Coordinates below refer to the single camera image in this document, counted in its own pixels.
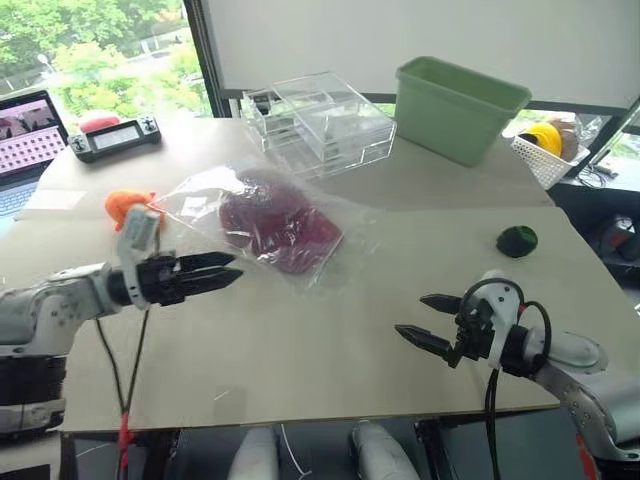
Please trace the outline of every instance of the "plastic bag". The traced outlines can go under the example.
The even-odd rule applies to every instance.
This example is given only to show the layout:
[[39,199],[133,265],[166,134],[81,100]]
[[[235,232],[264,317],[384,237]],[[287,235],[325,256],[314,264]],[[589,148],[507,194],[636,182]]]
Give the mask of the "plastic bag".
[[268,163],[239,164],[193,175],[153,206],[219,246],[287,276],[317,279],[345,232],[361,221],[363,208]]

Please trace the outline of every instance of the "white table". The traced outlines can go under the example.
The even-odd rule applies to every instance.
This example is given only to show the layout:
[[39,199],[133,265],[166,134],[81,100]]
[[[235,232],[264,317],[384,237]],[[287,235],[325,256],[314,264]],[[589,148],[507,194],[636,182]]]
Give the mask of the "white table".
[[[227,161],[243,149],[255,153],[241,141],[236,122],[206,123],[209,126],[202,128],[213,132],[205,137],[208,147],[194,144],[193,153],[204,155],[202,150],[207,150],[211,155],[214,149],[207,158],[215,161]],[[167,133],[165,137],[161,156],[112,162],[96,170],[85,170],[68,158],[56,160],[40,188],[75,190],[82,185],[90,193],[75,212],[25,212],[2,243],[2,274],[8,284],[28,286],[70,266],[117,263],[116,236],[101,211],[100,195],[124,187],[123,179],[131,182],[126,186],[159,191],[173,187],[179,180],[174,176],[202,169],[189,167],[187,155],[182,157],[184,165],[173,158],[169,152],[177,154],[178,147]],[[399,150],[409,153],[400,155]],[[239,260],[246,274],[231,287],[182,305],[155,308],[132,428],[478,412],[488,376],[486,362],[464,360],[452,370],[403,340],[393,325],[415,323],[453,340],[452,318],[426,308],[418,298],[433,292],[460,294],[494,268],[519,282],[528,298],[542,302],[556,330],[597,339],[614,363],[637,370],[640,322],[623,293],[564,213],[547,205],[546,194],[522,170],[524,165],[512,165],[515,157],[504,153],[492,157],[485,170],[467,170],[399,142],[386,164],[329,180],[327,188],[335,191],[351,185],[352,198],[362,202],[388,198],[388,211],[376,212],[375,222],[346,238],[312,293],[301,294],[273,271]],[[175,170],[152,168],[154,158]],[[376,182],[374,169],[386,171],[395,183]],[[401,172],[414,175],[404,179]],[[498,172],[511,172],[511,180],[497,180]],[[418,189],[422,184],[432,189]],[[403,189],[404,185],[416,189]],[[475,199],[467,191],[474,186]],[[489,208],[514,202],[520,206]],[[463,208],[471,206],[486,208]],[[520,260],[504,257],[494,246],[496,236],[516,224],[533,227],[540,237],[538,249]],[[82,242],[74,241],[72,247],[70,236]],[[368,239],[368,248],[363,248],[361,238]],[[175,224],[169,225],[163,243],[175,246],[179,254],[218,247]],[[20,251],[29,254],[16,258]],[[125,378],[140,316],[130,307],[103,322]],[[119,416],[111,372],[91,322],[78,333],[68,369],[64,428],[116,429]],[[499,409],[555,403],[528,381],[501,376]]]

